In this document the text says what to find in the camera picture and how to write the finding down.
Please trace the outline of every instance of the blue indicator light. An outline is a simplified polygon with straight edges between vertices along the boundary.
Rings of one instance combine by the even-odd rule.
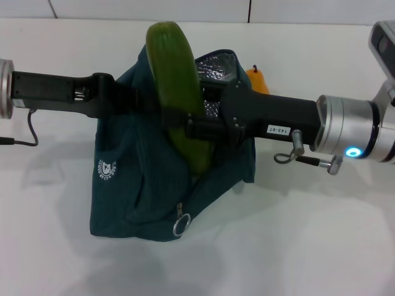
[[[358,157],[362,154],[362,151],[358,148],[352,147],[346,150],[346,155],[350,157]]]

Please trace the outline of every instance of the zipper pull ring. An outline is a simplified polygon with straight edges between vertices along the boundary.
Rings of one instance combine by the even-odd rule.
[[[177,233],[178,224],[180,223],[180,221],[181,221],[182,219],[184,219],[184,217],[186,217],[186,218],[188,219],[188,220],[186,221],[186,225],[185,225],[185,227],[184,227],[184,230],[183,230],[183,232],[181,232],[181,233]],[[175,237],[180,237],[180,236],[182,236],[183,233],[187,230],[187,228],[189,227],[190,224],[191,224],[191,215],[188,214],[188,213],[183,214],[183,203],[182,203],[182,202],[179,202],[179,203],[177,204],[177,221],[174,223],[174,226],[173,226],[173,235],[174,235]]]

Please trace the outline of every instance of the cucumber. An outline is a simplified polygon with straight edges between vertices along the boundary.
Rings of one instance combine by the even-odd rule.
[[[160,105],[204,115],[198,71],[181,28],[175,22],[152,25],[146,35],[146,49]],[[210,168],[210,142],[187,139],[183,128],[168,129],[168,135],[193,175],[203,175]]]

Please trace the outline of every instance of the label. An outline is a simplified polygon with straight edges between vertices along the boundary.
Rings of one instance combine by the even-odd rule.
[[[25,103],[21,99],[13,99],[12,104],[17,108],[25,108]]]
[[[291,132],[291,128],[287,128],[285,126],[278,126],[278,125],[267,126],[268,134],[280,134],[282,136],[289,136],[290,132]]]
[[[117,162],[113,163],[105,163],[102,160],[99,160],[98,163],[98,174],[99,177],[105,181],[108,181],[113,177],[115,172],[117,171]]]

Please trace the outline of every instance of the white wall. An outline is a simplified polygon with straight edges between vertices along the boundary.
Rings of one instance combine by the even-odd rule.
[[[0,0],[0,17],[53,18],[48,0]]]
[[[51,0],[60,19],[248,21],[249,0]],[[0,17],[53,17],[48,0],[0,0]],[[394,0],[252,0],[252,23],[373,25],[395,18]]]
[[[67,19],[247,22],[249,0],[52,0],[52,4],[57,16]]]
[[[252,0],[252,23],[373,25],[395,19],[394,0]]]

